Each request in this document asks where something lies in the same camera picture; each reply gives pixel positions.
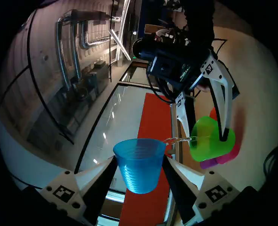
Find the wall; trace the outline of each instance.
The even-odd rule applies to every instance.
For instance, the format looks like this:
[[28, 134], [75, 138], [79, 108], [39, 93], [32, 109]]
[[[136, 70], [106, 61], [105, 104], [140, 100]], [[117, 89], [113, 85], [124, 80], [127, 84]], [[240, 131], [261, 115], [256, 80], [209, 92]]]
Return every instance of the wall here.
[[[40, 158], [43, 157], [41, 154], [36, 156], [30, 153], [7, 132], [1, 120], [0, 149], [8, 170], [26, 183], [38, 187], [45, 187], [64, 170]], [[14, 181], [20, 189], [26, 187], [20, 182]]]
[[[97, 10], [110, 14], [111, 6], [112, 2], [110, 0], [60, 0], [48, 7], [37, 10], [31, 30], [30, 57], [34, 75], [45, 102], [48, 103], [63, 86], [63, 79], [55, 51], [55, 22], [60, 16], [71, 9]], [[27, 25], [16, 35], [8, 50], [8, 55], [0, 74], [0, 96], [14, 77], [28, 65], [26, 42], [29, 22], [30, 20], [28, 20]], [[105, 25], [93, 26], [93, 23], [89, 23], [89, 41], [108, 36], [108, 27], [108, 21]], [[72, 66], [69, 47], [69, 29], [69, 25], [63, 28], [63, 51], [68, 74], [71, 78], [75, 75], [75, 72]], [[84, 68], [90, 65], [92, 61], [103, 57], [107, 53], [103, 53], [102, 50], [106, 50], [107, 48], [108, 43], [101, 44], [89, 50], [79, 48], [78, 54], [81, 67]], [[26, 70], [8, 92], [1, 106], [1, 111], [7, 115], [17, 131], [26, 138], [29, 128], [31, 128], [32, 123], [36, 121], [42, 110], [43, 107], [35, 92], [29, 70]]]

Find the metal pipe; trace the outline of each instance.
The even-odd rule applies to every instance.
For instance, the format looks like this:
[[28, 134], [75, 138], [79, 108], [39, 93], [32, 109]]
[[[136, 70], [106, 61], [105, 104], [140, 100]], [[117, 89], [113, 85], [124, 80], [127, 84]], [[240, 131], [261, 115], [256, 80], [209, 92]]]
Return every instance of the metal pipe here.
[[103, 43], [108, 42], [110, 39], [112, 40], [113, 37], [105, 36], [94, 41], [89, 42], [88, 40], [88, 21], [83, 21], [79, 23], [79, 46], [81, 49], [89, 49], [93, 46], [97, 46]]
[[[93, 42], [88, 43], [87, 38], [87, 27], [84, 23], [88, 20], [107, 20], [109, 19], [109, 15], [105, 14], [104, 12], [99, 11], [80, 11], [80, 10], [70, 10], [69, 12], [65, 13], [63, 16], [61, 16], [55, 25], [55, 42], [57, 47], [57, 56], [59, 61], [59, 66], [61, 69], [61, 73], [64, 79], [64, 84], [66, 86], [67, 91], [71, 89], [71, 82], [69, 80], [68, 72], [67, 72], [67, 66], [63, 54], [63, 42], [62, 42], [62, 27], [65, 22], [70, 22], [70, 43], [72, 48], [72, 58], [73, 58], [73, 64], [75, 67], [76, 75], [78, 81], [81, 80], [81, 70], [78, 60], [78, 50], [76, 46], [76, 25], [77, 23], [80, 23], [81, 26], [81, 32], [80, 32], [80, 39], [79, 44], [82, 49], [89, 49], [92, 46], [96, 46], [102, 43], [105, 43], [110, 40], [110, 37], [103, 37], [97, 40], [94, 40]], [[120, 17], [112, 17], [112, 21], [120, 22]]]
[[63, 54], [62, 27], [64, 22], [70, 20], [70, 17], [71, 11], [61, 16], [55, 24], [55, 45], [57, 47], [57, 57], [67, 91], [71, 89], [71, 82], [69, 80], [67, 66]]
[[77, 42], [76, 28], [77, 28], [76, 23], [70, 24], [70, 43], [71, 43], [71, 51], [72, 51], [72, 61], [75, 68], [77, 81], [81, 81], [81, 69], [78, 60], [78, 50], [76, 46], [76, 42]]

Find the black cable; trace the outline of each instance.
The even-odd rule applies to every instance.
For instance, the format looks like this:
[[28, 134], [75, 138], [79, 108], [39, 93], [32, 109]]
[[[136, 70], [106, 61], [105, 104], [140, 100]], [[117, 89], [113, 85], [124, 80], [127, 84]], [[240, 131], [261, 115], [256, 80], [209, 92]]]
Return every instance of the black cable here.
[[169, 93], [167, 92], [167, 90], [165, 89], [165, 86], [167, 87], [166, 84], [163, 84], [163, 82], [165, 83], [165, 81], [163, 81], [163, 80], [160, 79], [160, 78], [155, 78], [155, 81], [156, 81], [156, 83], [157, 83], [157, 85], [158, 85], [158, 87], [159, 87], [161, 93], [163, 93], [163, 95], [164, 95], [167, 99], [169, 99], [171, 102], [175, 103], [174, 98], [171, 97], [171, 96], [169, 95]]
[[31, 184], [29, 184], [29, 183], [26, 183], [25, 181], [22, 181], [20, 178], [14, 176], [11, 172], [9, 172], [9, 173], [10, 173], [10, 175], [11, 175], [13, 178], [15, 178], [16, 180], [18, 180], [19, 182], [21, 182], [21, 183], [23, 183], [23, 184], [25, 184], [25, 185], [27, 185], [27, 186], [29, 186], [29, 187], [33, 187], [33, 188], [42, 190], [42, 188], [40, 188], [40, 187], [31, 185]]
[[196, 98], [199, 94], [200, 94], [200, 90], [198, 91], [198, 93], [194, 96], [194, 98]]
[[[264, 175], [267, 177], [267, 175], [270, 173], [270, 168], [271, 168], [271, 164], [272, 164], [272, 161], [274, 161], [275, 159], [275, 154], [278, 150], [278, 147], [274, 148], [268, 155], [267, 157], [265, 158], [264, 160], [264, 163], [263, 163], [263, 171], [264, 171]], [[271, 159], [271, 162], [269, 163], [269, 167], [267, 170], [267, 162]]]
[[223, 41], [223, 43], [221, 44], [221, 46], [218, 48], [216, 54], [218, 54], [218, 52], [220, 51], [220, 49], [222, 48], [222, 46], [226, 43], [226, 41], [227, 41], [227, 39], [225, 39], [225, 40]]
[[0, 106], [1, 104], [3, 103], [5, 97], [6, 97], [6, 94], [9, 92], [10, 88], [12, 87], [12, 85], [15, 83], [15, 81], [27, 70], [29, 69], [29, 66], [27, 65], [12, 81], [11, 83], [7, 86], [5, 92], [3, 93], [2, 97], [1, 97], [1, 100], [0, 100]]
[[147, 70], [146, 70], [146, 77], [147, 77], [147, 81], [148, 81], [148, 83], [149, 83], [149, 85], [150, 85], [150, 87], [151, 87], [151, 90], [154, 92], [154, 94], [155, 94], [160, 100], [162, 100], [163, 102], [168, 103], [168, 104], [173, 104], [173, 102], [171, 102], [171, 101], [167, 101], [167, 100], [162, 99], [162, 98], [158, 95], [158, 93], [154, 90], [153, 86], [151, 85], [150, 77], [149, 77], [149, 74], [147, 73]]
[[[112, 16], [113, 16], [114, 0], [112, 0], [112, 9], [111, 9], [111, 19], [110, 19], [110, 30], [112, 29]], [[112, 82], [112, 65], [111, 65], [111, 35], [109, 40], [109, 62], [110, 62], [110, 81]]]
[[31, 18], [30, 24], [29, 24], [29, 28], [28, 28], [28, 33], [27, 33], [27, 61], [28, 61], [28, 66], [29, 66], [29, 71], [30, 71], [30, 75], [31, 75], [31, 79], [32, 82], [34, 84], [35, 90], [37, 92], [38, 97], [40, 98], [42, 105], [44, 106], [47, 114], [49, 115], [49, 117], [51, 118], [52, 122], [54, 123], [54, 125], [61, 131], [61, 133], [65, 136], [65, 138], [74, 145], [74, 142], [66, 135], [66, 133], [61, 129], [61, 127], [59, 126], [59, 124], [57, 123], [56, 119], [53, 117], [52, 113], [50, 112], [48, 106], [46, 105], [44, 98], [40, 92], [40, 89], [38, 87], [37, 81], [35, 80], [34, 77], [34, 73], [33, 73], [33, 68], [31, 65], [31, 58], [30, 58], [30, 33], [31, 33], [31, 27], [32, 27], [32, 23], [34, 20], [34, 16], [37, 13], [37, 10], [34, 11], [34, 14]]

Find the glass panel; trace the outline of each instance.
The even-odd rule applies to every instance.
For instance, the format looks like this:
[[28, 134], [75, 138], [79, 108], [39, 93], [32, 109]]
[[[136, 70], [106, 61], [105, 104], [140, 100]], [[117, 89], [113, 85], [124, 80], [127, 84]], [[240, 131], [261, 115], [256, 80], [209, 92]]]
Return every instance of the glass panel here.
[[[146, 77], [146, 68], [143, 67], [129, 67], [121, 81], [149, 85]], [[153, 75], [150, 75], [150, 81], [152, 86], [158, 87]]]
[[[118, 142], [137, 138], [146, 93], [153, 91], [133, 86], [117, 87], [92, 134], [80, 170], [89, 169], [113, 156], [113, 147]], [[126, 192], [118, 168], [110, 188]]]

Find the white wall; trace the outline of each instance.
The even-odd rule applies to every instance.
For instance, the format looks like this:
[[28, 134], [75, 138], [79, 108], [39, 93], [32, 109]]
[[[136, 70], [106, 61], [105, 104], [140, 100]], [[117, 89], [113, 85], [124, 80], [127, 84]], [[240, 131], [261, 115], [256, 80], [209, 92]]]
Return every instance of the white wall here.
[[[30, 153], [6, 130], [0, 121], [0, 149], [8, 170], [19, 179], [38, 187], [45, 187], [64, 169]], [[14, 180], [20, 189], [26, 186]]]

